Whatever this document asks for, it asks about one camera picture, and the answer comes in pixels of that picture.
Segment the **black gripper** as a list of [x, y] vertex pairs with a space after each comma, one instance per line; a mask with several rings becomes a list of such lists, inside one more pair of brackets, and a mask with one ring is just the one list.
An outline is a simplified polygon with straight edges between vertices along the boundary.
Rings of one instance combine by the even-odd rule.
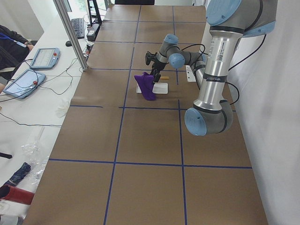
[[167, 65], [167, 63], [161, 62], [157, 58], [156, 58], [155, 62], [153, 62], [150, 75], [154, 77], [154, 79], [153, 79], [154, 83], [159, 82], [160, 77], [161, 77], [160, 71], [164, 70], [166, 65]]

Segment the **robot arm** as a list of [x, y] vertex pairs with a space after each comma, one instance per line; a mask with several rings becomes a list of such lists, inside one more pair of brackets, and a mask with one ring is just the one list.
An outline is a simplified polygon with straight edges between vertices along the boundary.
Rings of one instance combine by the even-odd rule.
[[166, 35], [157, 53], [146, 53], [145, 62], [152, 66], [155, 82], [166, 64], [173, 68], [188, 65], [193, 70], [200, 92], [193, 107], [185, 112], [185, 124], [191, 134], [217, 134], [231, 127], [232, 109], [222, 92], [234, 52], [241, 38], [274, 30], [277, 5], [275, 0], [212, 0], [206, 9], [211, 34], [207, 57], [181, 50], [173, 34]]

